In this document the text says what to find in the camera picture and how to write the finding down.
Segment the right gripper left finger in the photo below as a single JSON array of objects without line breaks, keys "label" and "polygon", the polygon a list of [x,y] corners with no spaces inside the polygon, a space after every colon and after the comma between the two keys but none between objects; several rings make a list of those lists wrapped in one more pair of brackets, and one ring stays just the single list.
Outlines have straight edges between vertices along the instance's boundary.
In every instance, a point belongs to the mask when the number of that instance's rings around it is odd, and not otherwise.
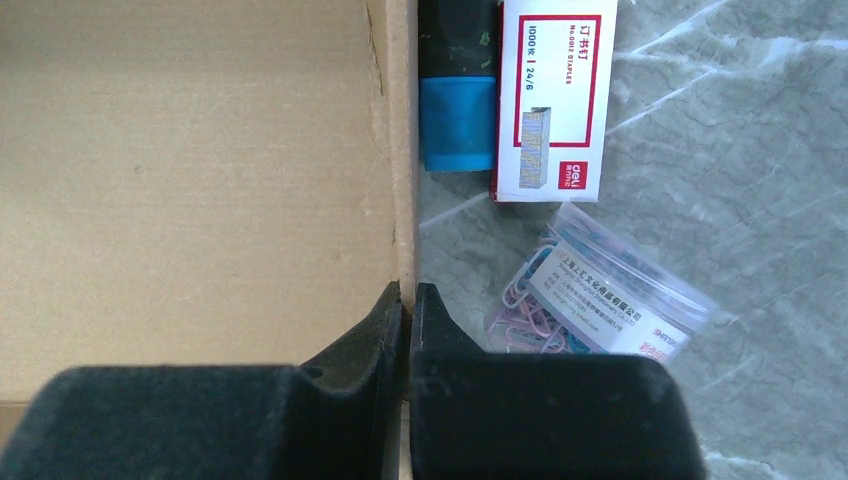
[{"label": "right gripper left finger", "polygon": [[38,393],[5,479],[394,479],[404,309],[390,283],[299,365],[87,366]]}]

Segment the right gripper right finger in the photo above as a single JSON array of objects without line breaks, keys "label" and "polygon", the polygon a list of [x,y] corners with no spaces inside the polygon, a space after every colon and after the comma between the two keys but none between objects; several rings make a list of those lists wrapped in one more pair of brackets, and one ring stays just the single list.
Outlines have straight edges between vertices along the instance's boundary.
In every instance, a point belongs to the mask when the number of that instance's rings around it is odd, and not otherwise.
[{"label": "right gripper right finger", "polygon": [[652,359],[489,353],[422,283],[410,367],[417,479],[707,475],[680,390]]}]

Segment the brown cardboard box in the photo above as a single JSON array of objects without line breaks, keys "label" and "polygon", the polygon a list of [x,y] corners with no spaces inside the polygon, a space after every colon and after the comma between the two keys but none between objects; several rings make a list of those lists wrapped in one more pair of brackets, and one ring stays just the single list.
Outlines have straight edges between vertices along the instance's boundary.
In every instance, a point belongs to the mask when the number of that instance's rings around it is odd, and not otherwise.
[{"label": "brown cardboard box", "polygon": [[1,455],[87,366],[299,365],[415,282],[412,1],[1,5]]}]

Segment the small red white box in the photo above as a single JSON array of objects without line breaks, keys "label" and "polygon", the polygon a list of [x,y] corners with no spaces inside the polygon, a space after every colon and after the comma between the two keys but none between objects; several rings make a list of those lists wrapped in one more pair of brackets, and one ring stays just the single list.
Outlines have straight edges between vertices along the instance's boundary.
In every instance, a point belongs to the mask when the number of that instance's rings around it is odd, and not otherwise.
[{"label": "small red white box", "polygon": [[496,202],[599,197],[618,4],[505,1]]}]

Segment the black blue marker pen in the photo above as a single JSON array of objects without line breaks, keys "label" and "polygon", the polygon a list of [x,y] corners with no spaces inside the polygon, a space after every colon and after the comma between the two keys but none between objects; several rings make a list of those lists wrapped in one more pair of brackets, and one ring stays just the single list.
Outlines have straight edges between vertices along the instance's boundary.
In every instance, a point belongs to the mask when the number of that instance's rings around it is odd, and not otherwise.
[{"label": "black blue marker pen", "polygon": [[496,1],[418,3],[419,145],[426,170],[493,168],[500,25]]}]

